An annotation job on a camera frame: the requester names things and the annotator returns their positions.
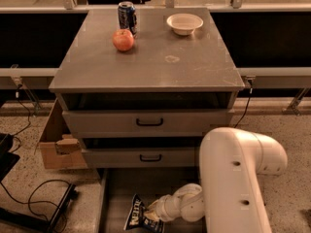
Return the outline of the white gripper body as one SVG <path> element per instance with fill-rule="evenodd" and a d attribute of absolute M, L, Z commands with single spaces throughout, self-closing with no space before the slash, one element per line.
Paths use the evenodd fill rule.
<path fill-rule="evenodd" d="M 181 216 L 181 199 L 173 195 L 164 195 L 158 199 L 155 212 L 160 220 L 172 221 Z"/>

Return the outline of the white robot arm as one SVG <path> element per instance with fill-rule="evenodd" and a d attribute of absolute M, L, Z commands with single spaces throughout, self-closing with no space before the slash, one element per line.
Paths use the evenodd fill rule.
<path fill-rule="evenodd" d="M 199 150 L 199 184 L 186 184 L 154 201 L 148 219 L 206 221 L 208 233 L 272 233 L 257 175 L 282 174 L 288 165 L 271 137 L 236 128 L 216 128 Z"/>

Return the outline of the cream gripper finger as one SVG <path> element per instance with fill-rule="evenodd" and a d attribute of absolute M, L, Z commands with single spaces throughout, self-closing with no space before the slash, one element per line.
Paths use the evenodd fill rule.
<path fill-rule="evenodd" d="M 156 213 L 156 205 L 157 201 L 154 201 L 151 205 L 148 206 L 146 211 L 144 212 L 144 216 L 152 221 L 159 221 L 159 216 Z"/>

